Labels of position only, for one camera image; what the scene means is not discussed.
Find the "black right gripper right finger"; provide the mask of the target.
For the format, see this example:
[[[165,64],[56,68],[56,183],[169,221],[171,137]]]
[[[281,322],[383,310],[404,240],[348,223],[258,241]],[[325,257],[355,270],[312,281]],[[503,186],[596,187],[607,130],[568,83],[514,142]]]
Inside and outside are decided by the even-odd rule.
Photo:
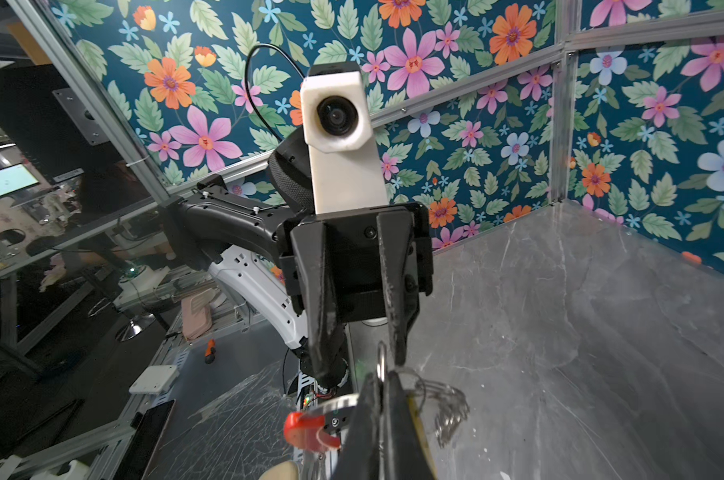
[[[436,478],[398,374],[385,381],[385,478]]]

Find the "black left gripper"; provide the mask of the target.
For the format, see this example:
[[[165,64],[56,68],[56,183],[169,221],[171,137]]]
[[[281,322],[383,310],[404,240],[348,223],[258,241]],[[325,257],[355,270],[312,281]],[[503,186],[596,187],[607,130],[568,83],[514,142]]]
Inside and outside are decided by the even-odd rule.
[[[306,313],[319,384],[340,384],[346,374],[339,323],[386,317],[394,364],[406,364],[420,297],[434,288],[427,207],[408,202],[296,216],[279,226],[277,248],[294,309]]]

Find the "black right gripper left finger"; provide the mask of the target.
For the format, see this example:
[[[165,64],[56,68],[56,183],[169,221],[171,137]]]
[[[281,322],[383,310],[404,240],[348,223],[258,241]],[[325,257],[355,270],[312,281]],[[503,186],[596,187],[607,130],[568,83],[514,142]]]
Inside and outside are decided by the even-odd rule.
[[[352,414],[332,480],[378,480],[380,476],[381,385],[367,375]]]

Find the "bunch of keys yellow tag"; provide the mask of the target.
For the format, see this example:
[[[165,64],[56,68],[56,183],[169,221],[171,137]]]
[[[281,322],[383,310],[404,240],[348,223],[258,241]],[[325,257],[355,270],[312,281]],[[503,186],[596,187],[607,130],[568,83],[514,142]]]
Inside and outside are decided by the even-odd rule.
[[[416,428],[425,447],[428,461],[437,474],[437,451],[448,447],[461,425],[468,420],[470,407],[460,389],[443,382],[422,377],[410,367],[394,367],[388,361],[384,342],[377,349],[376,375],[381,385],[382,417],[380,430],[381,474],[385,478],[385,381],[389,374],[398,374],[408,396]]]

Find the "large keyring with red grip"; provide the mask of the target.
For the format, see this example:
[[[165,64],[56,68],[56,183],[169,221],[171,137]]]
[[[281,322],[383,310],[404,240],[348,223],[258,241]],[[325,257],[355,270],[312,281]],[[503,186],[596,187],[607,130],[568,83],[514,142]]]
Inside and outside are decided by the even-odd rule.
[[[294,449],[299,479],[332,478],[358,399],[353,393],[312,404],[302,400],[302,409],[288,415],[283,434]]]

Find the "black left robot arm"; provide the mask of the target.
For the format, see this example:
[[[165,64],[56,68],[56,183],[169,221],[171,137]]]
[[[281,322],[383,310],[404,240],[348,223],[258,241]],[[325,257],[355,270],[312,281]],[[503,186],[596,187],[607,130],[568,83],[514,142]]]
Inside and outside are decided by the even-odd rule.
[[[317,213],[301,131],[278,145],[267,170],[283,205],[235,195],[218,174],[191,197],[164,202],[174,252],[251,304],[326,389],[346,375],[348,323],[385,319],[394,362],[404,365],[420,298],[433,290],[428,209],[408,202]]]

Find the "beige pad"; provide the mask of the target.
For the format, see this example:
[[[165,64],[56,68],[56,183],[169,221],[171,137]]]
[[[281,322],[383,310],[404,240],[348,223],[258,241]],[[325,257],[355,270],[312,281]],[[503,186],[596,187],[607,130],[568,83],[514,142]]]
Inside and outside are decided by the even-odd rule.
[[[216,289],[207,289],[182,299],[182,334],[186,340],[198,339],[212,329],[211,303],[217,296]]]

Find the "smartphone on bench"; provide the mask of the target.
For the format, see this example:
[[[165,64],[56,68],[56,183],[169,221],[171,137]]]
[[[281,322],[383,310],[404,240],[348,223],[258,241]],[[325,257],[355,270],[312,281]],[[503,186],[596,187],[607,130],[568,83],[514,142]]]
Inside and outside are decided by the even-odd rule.
[[[114,479],[141,480],[147,476],[148,467],[158,449],[175,403],[175,400],[169,400],[136,415],[131,423],[135,433]]]

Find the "white box on bench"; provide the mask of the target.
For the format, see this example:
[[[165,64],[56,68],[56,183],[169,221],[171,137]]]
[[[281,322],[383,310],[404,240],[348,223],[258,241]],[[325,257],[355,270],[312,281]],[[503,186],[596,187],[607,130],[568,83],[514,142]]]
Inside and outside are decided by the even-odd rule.
[[[131,395],[160,395],[167,392],[179,376],[175,365],[147,367],[129,387]]]

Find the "orange handled tool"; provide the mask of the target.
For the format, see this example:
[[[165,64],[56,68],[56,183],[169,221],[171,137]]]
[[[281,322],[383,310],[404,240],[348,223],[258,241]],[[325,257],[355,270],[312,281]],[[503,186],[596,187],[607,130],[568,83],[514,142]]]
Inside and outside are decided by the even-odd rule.
[[[207,343],[207,348],[205,351],[204,361],[206,364],[212,364],[216,359],[216,342],[214,339],[211,339]]]

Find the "aluminium frame bar left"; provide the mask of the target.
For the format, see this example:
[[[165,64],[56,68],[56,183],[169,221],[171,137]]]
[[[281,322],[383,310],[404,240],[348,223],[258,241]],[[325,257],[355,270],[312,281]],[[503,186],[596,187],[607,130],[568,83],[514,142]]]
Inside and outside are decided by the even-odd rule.
[[[313,204],[316,212],[382,205],[387,200],[375,131],[403,116],[503,82],[554,59],[547,48],[432,90],[415,99],[369,111],[362,71],[353,62],[318,64],[302,81],[303,124],[264,156],[272,182],[294,209]]]

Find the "aluminium frame corner post left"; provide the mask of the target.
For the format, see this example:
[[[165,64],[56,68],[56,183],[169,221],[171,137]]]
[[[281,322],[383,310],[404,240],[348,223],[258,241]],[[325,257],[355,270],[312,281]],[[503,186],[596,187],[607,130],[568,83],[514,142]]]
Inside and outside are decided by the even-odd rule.
[[[554,64],[554,114],[549,171],[551,203],[562,202],[568,195],[578,69],[578,53],[569,42],[581,29],[581,16],[582,2],[580,0],[557,1],[555,43],[560,55]]]

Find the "aluminium frame front post left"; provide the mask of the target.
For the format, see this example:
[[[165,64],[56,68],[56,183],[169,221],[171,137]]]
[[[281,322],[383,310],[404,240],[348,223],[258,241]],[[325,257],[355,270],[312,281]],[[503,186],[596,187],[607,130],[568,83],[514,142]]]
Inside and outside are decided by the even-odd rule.
[[[158,203],[167,200],[169,194],[156,175],[148,150],[53,15],[40,1],[9,0],[8,4],[94,116],[150,196]]]

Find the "aluminium frame horizontal bar back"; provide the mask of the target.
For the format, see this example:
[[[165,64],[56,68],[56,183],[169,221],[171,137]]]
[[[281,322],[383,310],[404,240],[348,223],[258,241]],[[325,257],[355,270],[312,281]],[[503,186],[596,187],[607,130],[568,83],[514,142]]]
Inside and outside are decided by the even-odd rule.
[[[576,32],[566,40],[565,50],[580,51],[713,36],[724,36],[724,9]]]

